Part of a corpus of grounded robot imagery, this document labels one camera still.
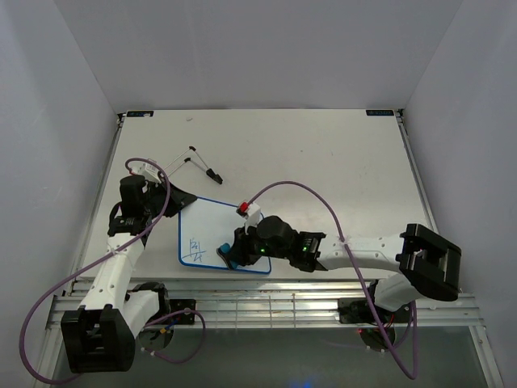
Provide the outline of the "blue bone-shaped whiteboard eraser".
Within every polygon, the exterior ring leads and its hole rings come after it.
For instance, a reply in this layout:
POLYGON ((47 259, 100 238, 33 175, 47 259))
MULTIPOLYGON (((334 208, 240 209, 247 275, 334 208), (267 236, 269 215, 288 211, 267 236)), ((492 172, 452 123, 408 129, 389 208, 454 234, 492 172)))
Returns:
POLYGON ((237 269, 237 264, 234 263, 232 260, 231 260, 231 257, 230 257, 230 252, 231 252, 231 246, 225 242, 224 244, 220 245, 217 250, 216 250, 216 253, 223 259, 223 261, 225 262, 225 265, 226 267, 229 269, 229 270, 236 270, 237 269))

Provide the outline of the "blue-framed whiteboard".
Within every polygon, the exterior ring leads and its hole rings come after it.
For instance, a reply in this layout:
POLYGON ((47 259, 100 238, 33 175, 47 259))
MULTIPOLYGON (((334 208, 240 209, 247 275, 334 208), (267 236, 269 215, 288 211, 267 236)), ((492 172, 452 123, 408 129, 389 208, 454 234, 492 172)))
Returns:
POLYGON ((233 243, 233 232, 244 225, 237 206, 199 197, 178 214, 178 258, 190 268, 230 272, 216 250, 233 243))

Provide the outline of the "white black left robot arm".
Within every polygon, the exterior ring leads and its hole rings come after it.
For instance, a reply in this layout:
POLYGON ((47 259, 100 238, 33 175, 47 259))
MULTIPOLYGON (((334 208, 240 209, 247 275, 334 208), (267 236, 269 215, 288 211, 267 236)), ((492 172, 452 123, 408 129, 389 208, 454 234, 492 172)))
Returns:
POLYGON ((129 283, 144 253, 152 221, 159 215, 175 216, 197 197, 171 183, 130 175, 120 181, 120 198, 110 214, 110 258, 100 264, 79 307, 67 310, 61 319, 66 356, 74 373, 129 370, 136 338, 145 324, 162 323, 170 317, 164 284, 151 281, 131 288, 129 283))

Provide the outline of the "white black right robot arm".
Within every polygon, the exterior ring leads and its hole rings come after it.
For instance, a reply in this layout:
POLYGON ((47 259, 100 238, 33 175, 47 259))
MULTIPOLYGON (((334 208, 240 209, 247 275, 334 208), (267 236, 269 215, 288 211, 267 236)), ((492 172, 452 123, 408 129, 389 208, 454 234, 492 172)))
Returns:
POLYGON ((294 230, 269 216, 237 228, 233 242, 221 245, 217 253, 231 270, 268 257, 286 259, 302 272, 353 267, 389 271, 390 277, 367 287, 370 297, 364 309, 375 321, 423 297, 454 302, 460 292, 461 249, 421 224, 409 224, 399 235, 341 242, 322 232, 294 230))

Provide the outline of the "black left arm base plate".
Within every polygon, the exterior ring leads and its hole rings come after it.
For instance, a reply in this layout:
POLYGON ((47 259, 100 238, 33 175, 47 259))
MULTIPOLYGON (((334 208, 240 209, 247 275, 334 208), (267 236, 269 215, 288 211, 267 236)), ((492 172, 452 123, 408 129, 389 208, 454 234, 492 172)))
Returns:
POLYGON ((193 310, 196 310, 196 299, 170 299, 170 312, 182 311, 182 313, 167 318, 163 321, 163 324, 166 327, 175 325, 191 326, 195 323, 193 310))

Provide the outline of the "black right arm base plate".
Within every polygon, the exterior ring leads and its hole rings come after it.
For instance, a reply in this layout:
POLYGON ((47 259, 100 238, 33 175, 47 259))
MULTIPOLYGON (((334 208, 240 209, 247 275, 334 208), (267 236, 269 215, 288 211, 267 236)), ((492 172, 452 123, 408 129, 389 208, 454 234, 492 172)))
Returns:
MULTIPOLYGON (((337 311, 340 323, 371 324, 376 325, 376 320, 365 298, 339 298, 337 311)), ((398 310, 391 312, 376 306, 376 312, 380 322, 384 326, 394 323, 408 323, 410 319, 410 304, 405 304, 398 310)))

